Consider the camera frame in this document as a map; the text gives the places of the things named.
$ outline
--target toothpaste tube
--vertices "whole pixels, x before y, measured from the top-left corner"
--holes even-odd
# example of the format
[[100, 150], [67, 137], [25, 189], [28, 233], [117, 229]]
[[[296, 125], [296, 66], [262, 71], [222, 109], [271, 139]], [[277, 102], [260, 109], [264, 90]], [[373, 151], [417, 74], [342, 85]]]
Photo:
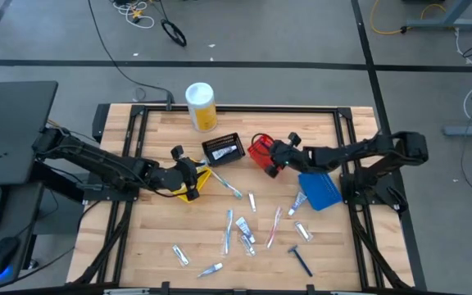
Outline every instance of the toothpaste tube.
[[225, 156], [226, 154], [236, 151], [236, 149], [237, 149], [236, 146], [222, 148], [220, 150], [212, 152], [212, 156], [214, 157], [214, 160], [218, 160], [221, 157]]
[[251, 243], [254, 243], [256, 240], [254, 239], [254, 235], [252, 235], [251, 229], [249, 228], [249, 225], [245, 221], [243, 217], [238, 218], [236, 220], [236, 225], [242, 230], [243, 234], [247, 236], [249, 241]]
[[296, 210], [298, 210], [298, 208], [300, 207], [300, 205], [302, 203], [304, 203], [304, 201], [307, 200], [307, 196], [302, 193], [302, 192], [298, 192], [298, 195], [296, 196], [296, 201], [294, 202], [294, 204], [291, 206], [291, 209], [288, 210], [288, 215], [289, 216], [292, 216], [294, 214], [294, 212]]

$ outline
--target white cable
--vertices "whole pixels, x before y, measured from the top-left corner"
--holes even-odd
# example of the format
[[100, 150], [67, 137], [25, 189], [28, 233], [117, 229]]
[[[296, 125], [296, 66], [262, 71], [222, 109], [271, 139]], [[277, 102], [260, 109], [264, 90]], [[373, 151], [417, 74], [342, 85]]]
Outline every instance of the white cable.
[[[458, 39], [460, 37], [460, 30], [458, 28], [455, 28], [455, 36], [456, 36], [456, 52], [458, 52], [458, 54], [460, 54], [463, 57], [464, 53], [460, 50], [460, 45], [458, 43]], [[472, 65], [472, 61], [468, 57], [465, 58], [465, 63]], [[462, 105], [464, 107], [465, 116], [469, 120], [472, 120], [472, 116], [470, 116], [469, 112], [467, 111], [467, 101], [471, 93], [472, 93], [472, 90], [469, 93], [467, 93], [467, 96], [465, 96], [464, 103]]]
[[127, 3], [125, 5], [117, 6], [115, 3], [112, 3], [114, 5], [114, 8], [118, 10], [118, 12], [125, 16], [125, 20], [133, 26], [136, 26], [140, 29], [151, 29], [154, 26], [154, 19], [151, 18], [150, 16], [138, 16], [139, 19], [149, 19], [151, 20], [151, 25], [149, 26], [143, 26], [143, 25], [138, 25], [135, 24], [133, 21], [129, 20], [129, 16], [132, 16], [134, 14], [133, 10], [145, 10], [147, 8], [147, 4], [145, 2], [136, 2], [134, 4]]

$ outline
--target cart wheel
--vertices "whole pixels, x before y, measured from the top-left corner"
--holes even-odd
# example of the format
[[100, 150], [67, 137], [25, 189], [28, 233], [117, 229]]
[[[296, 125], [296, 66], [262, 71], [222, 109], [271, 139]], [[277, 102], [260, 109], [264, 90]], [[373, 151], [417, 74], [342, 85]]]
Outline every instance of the cart wheel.
[[181, 32], [181, 29], [179, 29], [175, 24], [171, 23], [168, 20], [161, 20], [161, 27], [169, 35], [172, 41], [176, 42], [181, 47], [187, 46], [187, 39], [185, 38], [185, 35]]

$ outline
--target metal stand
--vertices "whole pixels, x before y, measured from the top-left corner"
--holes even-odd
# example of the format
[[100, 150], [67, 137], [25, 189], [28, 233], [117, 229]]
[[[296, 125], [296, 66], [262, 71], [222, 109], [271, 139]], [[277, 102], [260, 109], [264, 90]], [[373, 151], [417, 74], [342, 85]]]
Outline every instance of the metal stand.
[[460, 19], [462, 13], [472, 0], [456, 0], [455, 4], [446, 12], [446, 15], [441, 20], [408, 20], [408, 27], [421, 28], [449, 28], [457, 27], [461, 30], [472, 29], [472, 20]]
[[467, 133], [466, 129], [465, 126], [445, 126], [442, 128], [442, 132], [446, 136], [472, 136], [472, 126], [467, 129]]

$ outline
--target computer mouse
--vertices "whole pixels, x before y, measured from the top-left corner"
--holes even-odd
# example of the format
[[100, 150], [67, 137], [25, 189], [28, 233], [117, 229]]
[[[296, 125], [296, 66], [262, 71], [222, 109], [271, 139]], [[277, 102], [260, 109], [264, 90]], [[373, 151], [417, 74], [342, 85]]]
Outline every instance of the computer mouse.
[[16, 254], [20, 240], [15, 237], [2, 238], [0, 241], [0, 274], [8, 267]]

